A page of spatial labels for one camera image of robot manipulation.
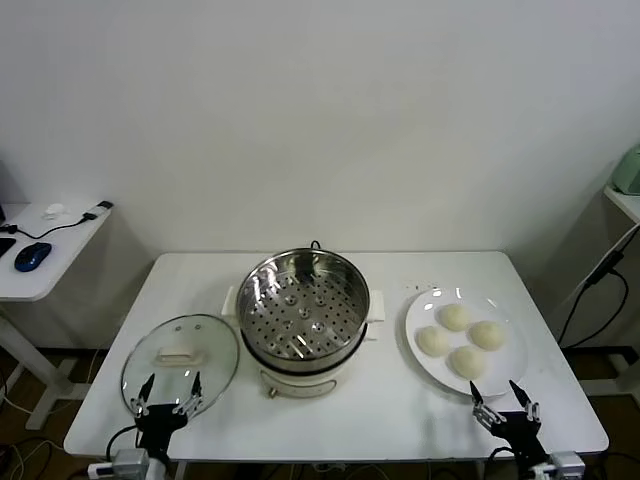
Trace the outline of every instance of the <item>black cable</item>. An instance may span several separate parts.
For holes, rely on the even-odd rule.
[[[602,457],[603,458],[609,458],[609,457],[622,457],[622,458],[626,458],[627,460],[631,460],[632,462],[637,463],[638,465],[640,465],[640,459],[634,457],[633,455],[629,455],[628,453],[622,453],[622,452],[603,452],[602,453]]]
[[[511,452],[513,454],[513,450],[511,450],[509,447],[496,448],[493,452],[491,452],[491,455],[489,455],[489,458],[487,458],[487,461],[484,464],[484,474],[482,475],[482,478],[484,480],[487,480],[487,470],[489,470],[489,465],[491,465],[491,462],[495,460],[496,455],[500,452]]]
[[[111,439],[109,440],[109,443],[107,443],[107,462],[111,461],[111,447],[113,446],[113,442],[116,441],[116,439],[122,435],[123,433],[127,433],[130,432],[131,430],[133,430],[134,428],[138,428],[135,425],[130,425],[128,427],[124,427],[120,430],[118,430],[113,437],[111,437]]]
[[[81,223],[84,223],[88,220],[88,218],[82,217],[80,220],[78,220],[76,223],[70,223],[68,225],[59,225],[57,227],[54,228],[50,228],[49,230],[47,230],[46,232],[44,232],[42,235],[31,235],[30,233],[25,232],[24,230],[21,230],[20,228],[16,228],[16,232],[19,232],[23,235],[26,235],[27,237],[33,239],[33,240],[40,240],[41,238],[46,237],[47,235],[49,235],[51,232],[55,232],[56,230],[62,230],[63,228],[71,228],[71,227],[77,227],[78,225],[80,225]]]
[[[13,449],[11,445],[0,445],[0,476],[7,471],[13,459]]]
[[[592,333],[588,337],[583,338],[579,342],[576,342],[573,345],[570,345],[570,346],[568,346],[566,348],[575,348],[578,345],[582,345],[584,342],[586,342],[588,340],[591,340],[593,337],[595,337],[596,335],[600,334],[602,331],[604,331],[604,329],[606,329],[609,325],[611,325],[611,323],[616,319],[618,314],[624,308],[625,303],[627,303],[627,298],[629,298],[629,284],[627,283],[627,279],[624,278],[620,273],[618,273],[617,270],[611,270],[611,272],[609,272],[609,273],[611,275],[613,275],[614,277],[618,277],[620,280],[622,280],[622,283],[624,285],[624,295],[622,297],[622,301],[620,302],[620,306],[615,311],[615,313],[611,316],[611,318],[609,318],[609,320],[607,320],[607,322],[602,327],[600,327],[598,330],[596,330],[594,333]]]
[[[89,474],[87,473],[87,467],[82,467],[72,472],[67,477],[67,480],[73,480],[74,478],[89,478]]]
[[[460,477],[460,475],[458,475],[456,472],[448,468],[441,468],[433,472],[433,474],[431,475],[431,480],[436,480],[436,478],[438,478],[440,475],[443,475],[445,473],[455,478],[456,480],[462,480],[462,477]]]
[[[573,302],[573,306],[571,307],[571,311],[569,312],[569,316],[567,317],[567,320],[564,322],[564,327],[562,327],[562,333],[560,333],[560,336],[558,337],[558,345],[560,345],[562,343],[562,340],[564,340],[564,335],[567,333],[567,329],[569,328],[569,324],[571,323],[571,319],[573,318],[573,314],[576,313],[576,308],[578,308],[578,304],[580,303],[580,299],[582,298],[582,295],[584,295],[584,292],[586,292],[588,288],[589,288],[589,286],[587,286],[586,284],[583,285],[582,288],[580,289],[580,293],[578,293],[578,296],[576,297],[575,301]]]
[[[264,478],[264,480],[269,480],[271,477],[273,477],[273,474],[274,474],[274,473],[276,473],[276,472],[280,469],[280,467],[281,467],[281,466],[282,466],[282,465],[276,465],[276,468],[274,468],[273,470],[271,470],[271,473],[270,473],[269,475],[267,475],[267,476]]]

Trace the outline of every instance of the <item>computer mouse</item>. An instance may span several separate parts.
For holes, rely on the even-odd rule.
[[[20,272],[31,272],[38,268],[42,260],[51,253],[52,245],[46,242],[36,242],[24,247],[16,256],[14,266]]]

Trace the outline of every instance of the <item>white desk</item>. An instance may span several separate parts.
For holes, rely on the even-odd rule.
[[[42,218],[46,204],[3,205],[7,219],[5,223],[16,224],[22,230],[40,235],[58,225],[75,223],[82,214],[95,203],[75,203],[67,205],[68,213],[56,220]],[[45,297],[58,280],[64,275],[91,237],[104,223],[110,212],[95,220],[85,222],[77,227],[58,230],[47,235],[41,242],[53,245],[51,253],[32,272],[19,272],[13,262],[16,255],[32,240],[21,233],[9,235],[0,233],[0,237],[15,238],[17,242],[0,258],[0,301],[34,302]],[[7,378],[7,391],[10,391],[24,368],[27,368],[40,381],[47,385],[45,393],[27,421],[27,430],[42,428],[47,415],[56,400],[78,400],[84,398],[88,390],[87,384],[72,384],[67,375],[71,372],[75,360],[66,359],[60,367],[54,367],[29,341],[7,320],[4,312],[0,314],[0,345],[7,350],[20,364]]]
[[[623,195],[611,187],[605,187],[604,194],[631,220],[640,222],[640,196]]]
[[[109,438],[133,419],[120,395],[127,355],[149,330],[187,313],[220,315],[230,285],[268,254],[167,254],[149,274],[65,438],[74,455],[104,455]],[[384,293],[386,321],[366,342],[349,378],[310,400],[267,397],[249,353],[217,404],[177,431],[176,460],[328,462],[479,459],[504,445],[471,415],[471,401],[443,390],[405,348],[404,315],[419,291],[440,285],[477,289],[501,303],[526,338],[521,382],[541,403],[548,451],[599,452],[608,438],[509,259],[484,253],[352,253],[369,287]],[[519,409],[513,395],[492,400]],[[131,448],[132,436],[114,445]]]

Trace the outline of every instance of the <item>steamed bun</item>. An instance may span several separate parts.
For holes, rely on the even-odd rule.
[[[449,353],[449,338],[442,327],[425,327],[418,331],[418,347],[430,357],[441,357]]]
[[[478,322],[469,330],[473,343],[490,352],[498,350],[506,341],[504,327],[497,322]]]
[[[471,314],[464,306],[452,303],[440,309],[439,320],[442,325],[452,332],[466,330],[471,323]]]
[[[470,345],[460,347],[451,354],[453,369],[467,380],[475,380],[487,369],[484,353]]]

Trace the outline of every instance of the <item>cable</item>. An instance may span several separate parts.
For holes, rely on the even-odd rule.
[[[49,462],[51,461],[51,457],[53,455],[53,449],[57,449],[60,450],[62,452],[64,452],[64,448],[62,448],[60,445],[58,445],[57,443],[49,440],[46,437],[29,437],[29,438],[25,438],[24,440],[21,440],[19,442],[16,442],[12,445],[12,447],[14,447],[16,450],[18,449],[18,446],[23,444],[23,443],[27,443],[27,442],[31,442],[33,440],[42,440],[38,445],[36,445],[36,447],[31,450],[31,452],[29,452],[29,454],[22,458],[22,456],[19,457],[20,459],[20,464],[17,465],[12,471],[11,471],[11,475],[9,477],[9,480],[13,480],[14,475],[16,474],[16,471],[20,468],[20,476],[18,477],[18,480],[22,479],[22,476],[24,475],[24,465],[27,463],[27,460],[29,460],[29,458],[31,458],[38,450],[40,450],[40,448],[42,448],[43,446],[48,446],[49,450],[47,453],[47,459],[45,460],[44,465],[42,466],[42,468],[40,469],[40,472],[38,473],[38,475],[35,477],[36,480],[39,479],[43,474],[44,471],[46,470],[46,468],[49,466]]]
[[[489,455],[489,458],[487,458],[487,461],[484,464],[484,474],[482,475],[482,478],[484,480],[487,480],[487,470],[489,470],[489,465],[495,460],[496,455],[500,452],[511,452],[513,454],[513,450],[511,450],[509,447],[496,448],[493,452],[491,452],[491,455]]]
[[[36,448],[34,448],[33,450],[31,450],[31,452],[29,452],[29,455],[27,455],[26,457],[24,457],[22,459],[22,464],[21,465],[17,465],[13,471],[11,472],[11,476],[9,477],[9,480],[13,480],[13,476],[16,473],[16,470],[18,470],[18,468],[22,468],[22,472],[20,473],[20,477],[18,477],[18,480],[20,480],[22,478],[22,476],[24,475],[24,464],[27,463],[27,460],[29,460],[29,458],[31,458],[38,450],[40,450],[40,448],[42,448],[43,446],[47,446],[49,447],[48,453],[47,453],[47,459],[44,462],[44,465],[42,466],[42,468],[40,469],[40,472],[38,473],[38,475],[35,477],[36,480],[39,479],[42,474],[44,473],[44,471],[46,470],[47,466],[49,466],[49,462],[51,461],[51,456],[53,454],[53,448],[51,447],[51,443],[49,441],[43,441],[40,442]]]
[[[7,393],[9,393],[9,389],[7,387],[7,379],[4,376],[4,372],[2,371],[2,368],[0,368],[0,380],[2,380],[2,389],[3,389],[3,391],[0,392],[2,394],[1,398],[6,398]],[[2,413],[3,409],[4,409],[4,402],[0,400],[0,413]]]
[[[620,273],[618,273],[617,270],[611,270],[610,273],[614,277],[618,277],[620,280],[622,280],[622,283],[624,285],[624,295],[622,297],[622,301],[620,302],[620,306],[615,311],[615,313],[611,316],[611,318],[609,318],[609,320],[607,320],[607,322],[602,327],[600,327],[598,330],[596,330],[594,333],[592,333],[588,337],[583,338],[579,342],[576,342],[573,345],[570,345],[570,346],[566,347],[567,349],[576,348],[578,345],[582,345],[586,341],[591,340],[593,337],[595,337],[595,336],[599,335],[600,333],[602,333],[602,331],[604,331],[609,325],[611,325],[611,323],[616,319],[618,314],[624,308],[625,303],[627,303],[627,298],[629,298],[629,284],[627,283],[627,280]]]
[[[585,277],[582,280],[580,280],[580,282],[578,282],[578,284],[571,291],[571,293],[569,293],[569,295],[567,295],[560,303],[558,303],[553,308],[553,310],[551,310],[551,313],[549,313],[549,315],[547,315],[547,317],[548,318],[552,318],[556,313],[558,313],[558,310],[560,310],[560,307],[562,307],[565,303],[567,303],[569,301],[569,299],[571,299],[571,297],[573,297],[573,295],[575,295],[575,293],[578,290],[580,290],[582,285],[584,285],[587,282],[589,277],[591,277],[591,275],[598,269],[600,264],[611,254],[611,252],[613,252],[616,248],[618,248],[618,245],[620,245],[624,240],[629,238],[629,241],[625,243],[625,245],[622,247],[622,250],[627,248],[627,246],[629,245],[629,243],[631,243],[631,240],[633,240],[633,237],[635,236],[636,232],[639,229],[640,229],[640,223],[637,223],[637,224],[634,224],[629,230],[627,230],[624,233],[624,235],[622,235],[618,239],[618,241],[616,243],[614,243],[614,245],[609,250],[607,250],[607,252],[602,257],[600,257],[600,260],[598,260],[598,263],[596,263],[596,265],[593,267],[593,269],[587,275],[585,275]]]
[[[562,343],[562,340],[564,340],[564,335],[567,333],[567,329],[569,328],[569,323],[571,323],[571,319],[573,318],[573,314],[576,313],[576,308],[578,308],[578,304],[580,303],[580,299],[582,298],[582,295],[584,295],[584,292],[587,291],[589,287],[587,285],[583,285],[582,286],[582,290],[580,290],[580,293],[578,294],[578,296],[576,297],[575,301],[573,302],[573,306],[571,307],[571,311],[569,312],[569,316],[567,317],[567,320],[564,322],[564,326],[562,327],[562,332],[560,333],[560,336],[558,337],[558,345],[560,345]]]
[[[75,470],[67,477],[67,480],[73,480],[74,478],[89,478],[87,467],[82,467],[78,470]]]
[[[640,465],[640,459],[634,457],[633,455],[629,455],[628,453],[622,453],[622,452],[603,452],[602,453],[602,457],[607,459],[609,457],[622,457],[622,458],[626,458],[627,460],[631,460],[632,462],[637,463],[638,465]]]
[[[635,236],[638,234],[638,230],[640,230],[640,229],[636,228],[636,229],[633,231],[633,233],[629,236],[629,240],[627,240],[627,241],[626,241],[626,243],[622,246],[622,248],[620,248],[620,251],[621,251],[621,252],[624,252],[624,251],[625,251],[625,249],[629,246],[629,244],[630,244],[631,242],[633,242],[633,239],[634,239],[634,238],[635,238]]]
[[[433,476],[431,477],[431,480],[435,480],[436,478],[438,478],[441,475],[444,475],[445,473],[455,478],[456,480],[462,480],[462,477],[460,477],[460,475],[458,475],[456,472],[448,468],[441,468],[439,470],[436,470]]]
[[[95,364],[96,359],[98,358],[98,354],[100,353],[100,350],[101,350],[100,348],[96,349],[95,353],[93,354],[93,357],[91,358],[91,363],[89,364],[89,373],[87,373],[87,379],[84,383],[91,383],[91,372],[93,371],[93,365]],[[2,384],[4,385],[4,400],[16,410],[20,410],[21,412],[24,412],[27,415],[33,415],[33,412],[31,410],[21,407],[20,405],[16,405],[15,403],[13,403],[13,401],[9,400],[9,397],[7,396],[8,391],[7,391],[7,384],[4,378],[4,373],[0,371],[0,374],[2,375]],[[51,410],[47,415],[53,415],[54,413],[58,413],[59,411],[67,408],[69,405],[73,405],[73,402],[75,401],[76,400],[68,400],[64,405]]]
[[[276,467],[275,467],[273,470],[271,470],[271,472],[269,473],[269,475],[267,475],[267,476],[264,478],[264,480],[270,480],[270,479],[271,479],[271,477],[273,477],[273,474],[274,474],[274,473],[276,473],[278,470],[280,470],[280,467],[281,467],[281,466],[282,466],[282,465],[276,465]]]
[[[80,225],[81,223],[84,223],[86,221],[88,221],[89,219],[86,217],[82,217],[80,220],[78,220],[76,223],[70,223],[68,225],[59,225],[57,227],[53,227],[50,228],[49,230],[47,230],[46,232],[44,232],[42,235],[31,235],[30,233],[25,232],[24,230],[21,230],[20,228],[16,227],[16,232],[21,233],[33,240],[40,240],[41,238],[46,237],[47,235],[49,235],[52,232],[55,232],[56,230],[62,230],[63,228],[72,228],[72,227],[77,227],[78,225]]]
[[[95,220],[96,218],[98,218],[99,216],[107,212],[109,209],[111,209],[112,207],[113,207],[113,203],[103,200],[102,202],[98,203],[95,207],[90,208],[89,210],[84,212],[82,214],[82,218],[80,218],[80,220],[78,220],[76,223],[70,223],[68,225],[58,225],[57,227],[50,228],[49,230],[44,232],[42,235],[31,235],[30,233],[25,232],[24,230],[21,230],[20,227],[18,227],[17,225],[2,225],[0,226],[0,232],[7,232],[11,235],[13,235],[14,233],[21,233],[33,240],[40,240],[41,238],[46,237],[47,235],[49,235],[52,232],[55,232],[56,230],[62,230],[63,228],[77,227],[78,225],[84,222],[88,222],[89,220]]]
[[[379,466],[374,465],[373,463],[370,465],[363,465],[361,467],[356,468],[353,472],[347,475],[347,478],[345,478],[344,480],[351,480],[351,478],[353,478],[355,475],[362,472],[363,470],[366,470],[367,468],[375,469],[384,480],[389,480],[389,477],[387,476],[386,473],[384,473],[384,470],[382,470]]]
[[[20,477],[18,480],[21,480],[22,475],[24,475],[24,461],[22,460],[22,455],[20,454],[20,450],[18,450],[18,447],[16,447],[15,444],[11,445],[11,447],[15,450],[16,455],[18,456],[18,462],[19,462],[18,467],[20,467]]]
[[[130,425],[128,427],[121,428],[115,433],[115,435],[113,435],[113,437],[111,437],[111,439],[109,440],[109,443],[107,443],[107,462],[111,461],[111,447],[113,446],[113,442],[115,442],[120,435],[122,435],[123,433],[130,432],[134,428],[138,428],[138,427],[136,427],[135,425]]]

